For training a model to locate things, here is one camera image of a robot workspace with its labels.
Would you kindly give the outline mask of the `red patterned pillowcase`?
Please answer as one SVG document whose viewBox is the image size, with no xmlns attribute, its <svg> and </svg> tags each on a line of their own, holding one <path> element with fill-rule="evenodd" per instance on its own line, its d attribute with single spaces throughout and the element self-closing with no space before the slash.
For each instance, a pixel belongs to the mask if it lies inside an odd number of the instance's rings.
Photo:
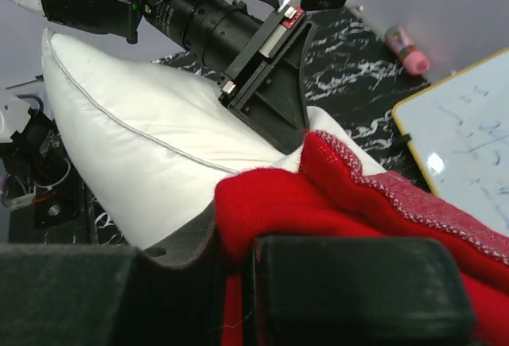
<svg viewBox="0 0 509 346">
<path fill-rule="evenodd" d="M 477 340 L 508 342 L 508 239 L 393 171 L 368 174 L 360 155 L 323 131 L 305 136 L 298 169 L 254 169 L 215 189 L 216 227 L 240 264 L 259 235 L 413 236 L 442 243 L 460 267 Z"/>
</svg>

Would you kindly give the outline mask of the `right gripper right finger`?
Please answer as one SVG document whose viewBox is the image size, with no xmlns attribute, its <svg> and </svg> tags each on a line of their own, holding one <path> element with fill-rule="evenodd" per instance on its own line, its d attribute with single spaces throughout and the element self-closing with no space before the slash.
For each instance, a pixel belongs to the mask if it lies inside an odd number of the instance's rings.
<svg viewBox="0 0 509 346">
<path fill-rule="evenodd" d="M 242 291 L 246 345 L 467 345 L 476 324 L 432 239 L 260 237 Z"/>
</svg>

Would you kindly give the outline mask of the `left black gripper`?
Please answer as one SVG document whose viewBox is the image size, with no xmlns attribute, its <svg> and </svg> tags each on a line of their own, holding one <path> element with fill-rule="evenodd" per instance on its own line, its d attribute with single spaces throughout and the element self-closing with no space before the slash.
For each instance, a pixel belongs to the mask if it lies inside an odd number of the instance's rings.
<svg viewBox="0 0 509 346">
<path fill-rule="evenodd" d="M 290 154 L 309 128 L 304 66 L 314 24 L 300 7 L 273 12 L 222 73 L 220 102 L 276 150 Z"/>
</svg>

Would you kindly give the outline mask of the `white pillow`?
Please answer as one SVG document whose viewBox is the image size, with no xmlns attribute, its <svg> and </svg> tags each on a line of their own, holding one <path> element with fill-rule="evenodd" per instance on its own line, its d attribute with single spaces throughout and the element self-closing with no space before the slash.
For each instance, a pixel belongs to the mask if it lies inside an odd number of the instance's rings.
<svg viewBox="0 0 509 346">
<path fill-rule="evenodd" d="M 202 213 L 238 173 L 297 170 L 219 102 L 204 77 L 110 56 L 46 29 L 41 64 L 68 156 L 126 241 L 145 250 Z"/>
</svg>

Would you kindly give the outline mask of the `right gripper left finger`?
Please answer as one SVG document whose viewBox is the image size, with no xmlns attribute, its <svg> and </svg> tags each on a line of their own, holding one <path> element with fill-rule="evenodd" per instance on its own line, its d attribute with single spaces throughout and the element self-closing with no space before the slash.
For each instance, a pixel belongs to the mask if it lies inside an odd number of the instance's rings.
<svg viewBox="0 0 509 346">
<path fill-rule="evenodd" d="M 4 345 L 218 345 L 224 276 L 213 207 L 144 251 L 2 245 Z"/>
</svg>

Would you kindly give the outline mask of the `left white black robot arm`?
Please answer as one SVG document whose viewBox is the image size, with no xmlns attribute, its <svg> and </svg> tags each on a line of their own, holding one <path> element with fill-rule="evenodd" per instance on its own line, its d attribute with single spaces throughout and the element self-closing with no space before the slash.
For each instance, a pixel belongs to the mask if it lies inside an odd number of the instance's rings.
<svg viewBox="0 0 509 346">
<path fill-rule="evenodd" d="M 11 0 L 49 21 L 130 44 L 141 21 L 218 77 L 219 100 L 276 150 L 305 136 L 303 66 L 314 24 L 278 0 Z"/>
</svg>

